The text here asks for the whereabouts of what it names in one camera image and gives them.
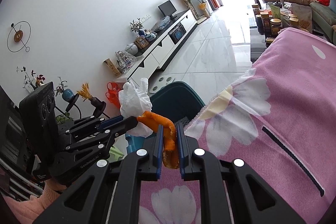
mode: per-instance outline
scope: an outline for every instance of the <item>yellow plant pot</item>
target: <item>yellow plant pot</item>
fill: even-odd
[[[205,10],[206,5],[207,4],[204,2],[204,3],[200,3],[199,5],[197,5],[197,7],[200,8],[201,10]]]

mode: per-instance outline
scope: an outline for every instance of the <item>pink sleeve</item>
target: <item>pink sleeve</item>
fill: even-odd
[[[45,185],[42,195],[37,198],[30,196],[30,200],[18,202],[12,198],[4,197],[7,205],[21,224],[32,222],[54,201],[60,194]]]

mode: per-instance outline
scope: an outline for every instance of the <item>wall clock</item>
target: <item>wall clock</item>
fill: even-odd
[[[19,52],[25,48],[29,52],[30,48],[27,46],[30,38],[31,27],[26,21],[20,21],[16,24],[12,23],[11,31],[7,37],[7,47],[11,52]]]

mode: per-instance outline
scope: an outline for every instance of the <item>red cloth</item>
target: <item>red cloth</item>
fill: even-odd
[[[330,0],[317,0],[319,3],[325,5],[325,6],[329,6],[330,5]]]

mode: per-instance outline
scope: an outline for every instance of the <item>pink blanket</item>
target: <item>pink blanket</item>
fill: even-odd
[[[336,47],[289,28],[185,133],[219,159],[246,161],[315,224],[336,195],[335,95]],[[140,224],[201,223],[198,182],[179,170],[143,182],[140,205]]]

